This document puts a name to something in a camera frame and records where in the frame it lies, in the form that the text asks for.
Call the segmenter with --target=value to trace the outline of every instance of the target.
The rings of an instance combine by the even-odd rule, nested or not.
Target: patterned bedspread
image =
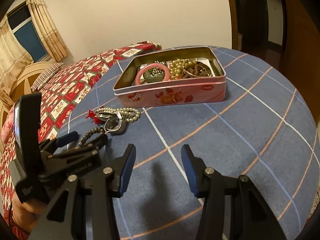
[[[159,44],[144,41],[91,56],[56,73],[40,90],[42,102],[41,127],[38,131],[39,141],[55,138],[71,111],[114,63],[160,49]],[[0,183],[4,210],[9,209],[14,192],[9,173],[9,162],[14,158],[15,146],[12,131],[0,162]]]

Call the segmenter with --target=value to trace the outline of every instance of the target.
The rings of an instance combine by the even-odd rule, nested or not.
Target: pink bangle
[[[151,69],[151,68],[154,68],[154,67],[157,67],[157,68],[160,68],[164,71],[164,78],[163,78],[163,81],[168,81],[170,79],[170,72],[169,72],[169,69],[163,65],[163,64],[160,64],[160,63],[152,63],[146,67],[144,67],[143,69],[141,69],[137,76],[136,76],[136,79],[135,79],[135,85],[138,86],[140,85],[140,78],[141,76],[143,75],[143,73],[145,73],[147,70]]]

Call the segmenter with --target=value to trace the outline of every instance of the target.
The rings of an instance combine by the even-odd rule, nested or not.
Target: person's arm
[[[4,219],[19,240],[26,240],[45,208],[46,204],[36,199],[21,203],[14,192],[12,210],[5,212]]]

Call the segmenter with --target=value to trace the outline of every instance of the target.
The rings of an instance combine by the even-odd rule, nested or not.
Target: blue tablecloth
[[[114,199],[121,238],[195,239],[201,201],[186,181],[180,157],[183,144],[222,175],[246,173],[288,239],[294,239],[307,220],[319,181],[320,152],[305,101],[263,60],[212,48],[227,73],[224,101],[147,108],[123,135],[109,135],[106,151],[100,151],[107,166],[128,143],[137,149],[128,191]],[[74,130],[82,136],[94,128],[92,120],[85,119],[89,110],[121,107],[113,86],[130,60],[108,70],[72,111],[58,136]]]

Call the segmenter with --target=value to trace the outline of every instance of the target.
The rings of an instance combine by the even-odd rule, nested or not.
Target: bed
[[[42,93],[39,142],[46,138],[55,138],[71,111],[112,65],[123,59],[160,49],[161,46],[157,43],[139,42],[88,57],[58,71],[39,90]],[[39,62],[27,66],[12,89],[10,94],[12,100],[16,101],[23,94],[30,94],[31,85],[36,77],[50,65],[52,62]],[[1,127],[9,122],[8,116],[12,117],[10,109],[0,106]],[[0,155],[0,183],[3,208],[6,211],[9,209],[14,192],[9,173],[9,163],[15,158],[13,128],[6,143],[0,139]]]

